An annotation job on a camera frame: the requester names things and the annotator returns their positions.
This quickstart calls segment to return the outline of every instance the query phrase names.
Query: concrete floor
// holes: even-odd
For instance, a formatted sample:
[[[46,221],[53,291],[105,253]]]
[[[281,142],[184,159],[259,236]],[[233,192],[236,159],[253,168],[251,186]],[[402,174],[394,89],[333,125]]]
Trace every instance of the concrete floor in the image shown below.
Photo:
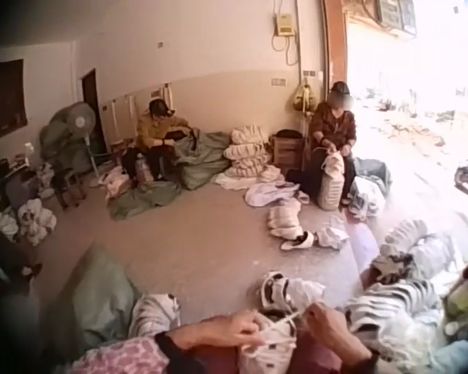
[[[425,218],[432,231],[452,232],[468,259],[468,198],[453,188],[451,175],[380,136],[360,115],[357,124],[354,154],[386,161],[394,182],[381,216],[367,224],[346,225],[350,241],[340,253],[281,252],[281,240],[268,234],[268,207],[251,208],[241,192],[216,185],[184,192],[169,206],[120,222],[109,218],[104,193],[91,189],[76,209],[62,212],[55,201],[48,202],[58,227],[39,247],[44,262],[37,282],[42,302],[59,292],[92,242],[102,244],[142,290],[177,295],[186,322],[256,306],[257,282],[275,269],[320,281],[328,287],[328,302],[341,305],[361,292],[359,274],[378,254],[377,243],[407,217]],[[306,229],[319,228],[329,217],[315,206],[305,206],[300,213]]]
[[[249,207],[241,192],[216,185],[120,222],[110,219],[98,189],[66,212],[53,200],[49,205],[58,226],[39,246],[44,270],[36,285],[43,302],[59,292],[91,242],[102,244],[142,290],[178,296],[186,322],[256,306],[256,284],[269,270],[321,282],[331,305],[362,291],[351,245],[341,252],[282,252],[282,241],[268,234],[268,207]],[[331,215],[305,206],[300,221],[315,230]]]

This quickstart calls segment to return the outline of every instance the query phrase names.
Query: stand fan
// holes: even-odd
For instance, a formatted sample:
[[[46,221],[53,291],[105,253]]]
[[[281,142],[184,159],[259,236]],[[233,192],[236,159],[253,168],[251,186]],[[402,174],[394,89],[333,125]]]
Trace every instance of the stand fan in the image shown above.
[[[90,150],[90,134],[95,127],[95,112],[89,104],[80,102],[69,107],[66,118],[66,124],[68,125],[69,131],[75,138],[83,138],[87,145],[88,154],[90,156],[90,162],[95,173],[95,180],[90,182],[90,187],[96,187],[98,185],[97,180],[99,179],[99,171],[95,164],[94,157],[108,156],[109,153],[95,154]]]

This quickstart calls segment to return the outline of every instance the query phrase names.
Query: pants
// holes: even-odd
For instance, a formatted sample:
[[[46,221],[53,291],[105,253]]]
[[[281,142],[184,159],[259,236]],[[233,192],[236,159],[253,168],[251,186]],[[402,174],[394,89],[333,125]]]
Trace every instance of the pants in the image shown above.
[[[321,191],[322,164],[328,156],[325,149],[316,149],[312,152],[310,160],[304,171],[290,170],[286,175],[289,182],[299,183],[300,189],[305,192],[311,199],[316,199]],[[352,187],[353,179],[356,177],[356,169],[353,163],[352,156],[344,157],[345,162],[345,183],[343,184],[342,199],[346,199],[350,187]]]
[[[137,176],[135,163],[137,161],[137,155],[141,153],[145,157],[147,165],[149,165],[151,175],[154,180],[156,180],[161,174],[161,159],[169,153],[169,149],[169,146],[153,146],[144,151],[138,148],[129,148],[122,156],[122,166],[130,179],[135,179]]]

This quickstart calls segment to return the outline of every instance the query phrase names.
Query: white wall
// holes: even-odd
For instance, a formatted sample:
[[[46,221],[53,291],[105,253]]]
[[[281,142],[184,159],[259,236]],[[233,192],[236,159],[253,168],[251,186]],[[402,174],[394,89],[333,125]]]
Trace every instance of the white wall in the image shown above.
[[[24,151],[24,143],[35,146],[39,156],[38,134],[59,109],[75,99],[72,70],[72,43],[39,44],[0,48],[0,62],[24,59],[24,105],[28,125],[0,138],[0,158]]]
[[[299,0],[313,44],[306,61],[322,69],[319,0]],[[77,76],[97,69],[100,101],[181,79],[239,70],[298,72],[283,53],[271,47],[274,30],[270,0],[126,0],[113,7],[93,32],[77,43]],[[296,1],[285,0],[282,12],[296,21]],[[276,40],[277,47],[284,40]],[[295,61],[293,43],[289,59]]]

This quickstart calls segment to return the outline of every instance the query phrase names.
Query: electrical box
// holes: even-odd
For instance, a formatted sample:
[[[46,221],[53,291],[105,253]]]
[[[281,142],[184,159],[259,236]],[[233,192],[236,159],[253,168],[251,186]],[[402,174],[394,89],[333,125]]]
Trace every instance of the electrical box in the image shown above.
[[[278,14],[275,18],[275,29],[278,37],[294,37],[295,27],[289,13]]]

